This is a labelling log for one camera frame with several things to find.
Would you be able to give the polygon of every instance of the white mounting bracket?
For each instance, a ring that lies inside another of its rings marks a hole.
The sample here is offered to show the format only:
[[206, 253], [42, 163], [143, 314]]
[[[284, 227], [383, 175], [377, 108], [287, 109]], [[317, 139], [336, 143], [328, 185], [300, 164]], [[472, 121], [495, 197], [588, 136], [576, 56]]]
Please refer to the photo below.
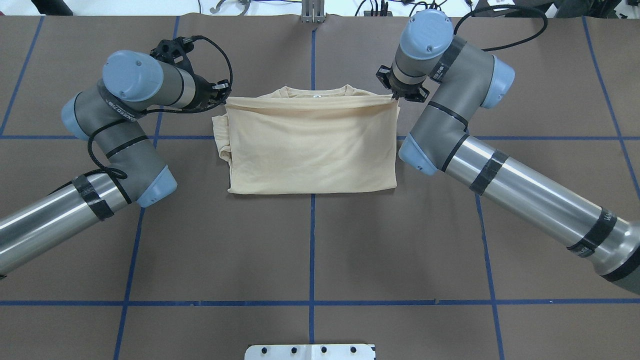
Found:
[[376, 360], [370, 344], [252, 345], [244, 360]]
[[302, 22], [324, 22], [324, 0], [302, 0]]

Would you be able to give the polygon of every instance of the black cable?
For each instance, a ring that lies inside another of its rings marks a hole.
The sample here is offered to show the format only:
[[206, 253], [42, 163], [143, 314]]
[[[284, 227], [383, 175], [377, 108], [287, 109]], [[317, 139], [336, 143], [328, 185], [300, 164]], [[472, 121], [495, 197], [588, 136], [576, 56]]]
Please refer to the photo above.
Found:
[[442, 8], [440, 7], [440, 5], [442, 4], [438, 4], [436, 3], [436, 0], [433, 0], [430, 4], [429, 4], [429, 9], [434, 9], [434, 10], [440, 10], [442, 11]]
[[[104, 166], [104, 165], [100, 162], [100, 160], [98, 160], [98, 158], [96, 158], [96, 157], [95, 157], [95, 154], [93, 153], [93, 141], [95, 140], [95, 137], [96, 137], [99, 133], [101, 133], [101, 132], [105, 131], [106, 129], [109, 129], [109, 128], [110, 128], [110, 127], [112, 127], [112, 126], [116, 126], [116, 125], [122, 124], [123, 122], [127, 122], [127, 120], [126, 120], [126, 119], [120, 119], [120, 120], [114, 121], [114, 122], [112, 122], [112, 123], [110, 123], [110, 124], [107, 124], [107, 125], [105, 125], [105, 126], [102, 126], [101, 128], [99, 128], [98, 130], [94, 131], [94, 132], [89, 136], [89, 140], [86, 142], [87, 152], [89, 153], [89, 158], [91, 158], [91, 161], [93, 161], [93, 163], [94, 163], [98, 168], [97, 168], [97, 169], [95, 169], [95, 170], [91, 170], [91, 171], [89, 171], [89, 172], [85, 172], [85, 173], [83, 174], [84, 176], [89, 176], [89, 175], [94, 175], [94, 174], [107, 174], [107, 175], [111, 178], [111, 180], [113, 180], [113, 182], [114, 182], [114, 183], [117, 183], [117, 181], [118, 181], [119, 179], [124, 180], [124, 179], [126, 179], [127, 177], [129, 177], [129, 176], [127, 175], [127, 173], [126, 173], [126, 172], [124, 172], [124, 171], [120, 170], [119, 168], [112, 168], [112, 167]], [[60, 190], [60, 189], [62, 189], [62, 188], [64, 188], [64, 187], [67, 187], [67, 186], [69, 186], [69, 185], [71, 185], [71, 184], [72, 184], [72, 182], [71, 182], [71, 181], [69, 181], [69, 182], [67, 182], [66, 184], [64, 184], [64, 185], [60, 186], [59, 188], [57, 188], [57, 189], [53, 190], [51, 193], [49, 193], [49, 195], [51, 195], [51, 194], [52, 194], [52, 193], [54, 193], [54, 192], [57, 192], [58, 190]], [[128, 198], [129, 198], [129, 196], [124, 192], [124, 190], [120, 190], [120, 192], [122, 192], [122, 195], [125, 197], [125, 199], [128, 199]]]
[[[233, 71], [233, 69], [231, 69], [231, 61], [229, 61], [229, 57], [224, 52], [224, 50], [220, 46], [218, 46], [215, 42], [213, 42], [210, 38], [207, 38], [205, 36], [195, 35], [195, 36], [192, 36], [191, 39], [193, 39], [194, 42], [196, 42], [197, 40], [205, 40], [206, 42], [208, 42], [211, 45], [213, 45], [220, 52], [220, 54], [222, 54], [222, 56], [225, 58], [225, 61], [227, 62], [227, 67], [229, 68], [229, 89], [231, 89], [231, 86], [234, 83], [234, 71]], [[220, 99], [218, 102], [216, 102], [214, 104], [211, 104], [210, 106], [207, 106], [206, 108], [202, 108], [202, 109], [193, 109], [193, 110], [152, 109], [152, 110], [145, 110], [142, 113], [145, 114], [145, 115], [150, 114], [150, 113], [174, 113], [174, 114], [203, 113], [205, 111], [209, 111], [209, 110], [215, 108], [216, 106], [219, 106], [219, 105], [223, 104], [227, 100], [227, 97], [229, 97], [230, 93], [231, 93], [231, 90], [229, 90], [227, 92], [226, 96], [224, 98]]]
[[358, 8], [356, 9], [356, 13], [354, 16], [358, 16], [358, 13], [360, 12], [360, 8], [362, 7], [362, 5], [364, 5], [364, 3], [366, 3], [367, 0], [362, 0], [362, 2], [360, 3], [360, 5], [358, 5]]
[[428, 5], [426, 2], [424, 2], [424, 1], [419, 1], [419, 2], [415, 3], [415, 5], [413, 6], [413, 8], [411, 9], [411, 12], [409, 13], [409, 17], [412, 17], [412, 16], [413, 16], [413, 12], [415, 11], [415, 8], [417, 8], [417, 7], [418, 7], [418, 5], [420, 5], [420, 4], [424, 5], [424, 8], [425, 8], [425, 9], [428, 9], [428, 8], [429, 8], [429, 5]]
[[94, 131], [91, 133], [91, 135], [89, 136], [89, 140], [86, 142], [86, 149], [89, 152], [89, 158], [91, 158], [91, 161], [93, 161], [93, 163], [98, 167], [98, 169], [105, 173], [105, 174], [109, 174], [113, 177], [115, 177], [116, 179], [126, 179], [127, 173], [125, 173], [124, 171], [120, 170], [119, 168], [111, 168], [111, 167], [106, 167], [104, 166], [100, 160], [98, 160], [98, 158], [95, 157], [94, 153], [93, 153], [93, 141], [95, 140], [95, 137], [105, 131], [106, 129], [109, 129], [110, 127], [116, 126], [116, 125], [120, 125], [123, 122], [127, 122], [126, 119], [120, 119], [117, 121], [114, 121], [110, 124], [107, 124], [105, 126], [102, 126], [101, 128], [99, 128], [98, 130]]
[[537, 8], [531, 8], [528, 6], [520, 6], [520, 5], [494, 5], [494, 6], [487, 6], [485, 8], [476, 8], [475, 10], [472, 10], [471, 12], [469, 12], [468, 14], [466, 14], [465, 16], [462, 17], [462, 19], [460, 19], [460, 21], [458, 21], [456, 27], [453, 29], [453, 33], [454, 35], [458, 33], [458, 29], [460, 28], [460, 25], [462, 25], [462, 23], [467, 20], [470, 16], [473, 16], [477, 13], [481, 13], [481, 12], [485, 12], [485, 11], [489, 11], [489, 10], [494, 10], [494, 9], [515, 9], [515, 10], [521, 10], [523, 12], [529, 12], [531, 14], [534, 14], [535, 16], [539, 17], [542, 19], [543, 21], [543, 25], [542, 28], [535, 34], [533, 34], [532, 36], [520, 40], [520, 41], [516, 41], [516, 42], [512, 42], [510, 44], [507, 45], [503, 45], [503, 46], [497, 46], [497, 47], [488, 47], [486, 49], [482, 49], [483, 51], [496, 51], [496, 50], [502, 50], [502, 49], [507, 49], [508, 47], [513, 47], [516, 45], [520, 45], [520, 44], [524, 44], [528, 41], [531, 41], [535, 38], [537, 38], [538, 36], [540, 36], [543, 32], [545, 32], [545, 30], [547, 29], [547, 26], [549, 24], [549, 20], [547, 19], [547, 16], [545, 15], [545, 13], [543, 13], [541, 10], [537, 9]]

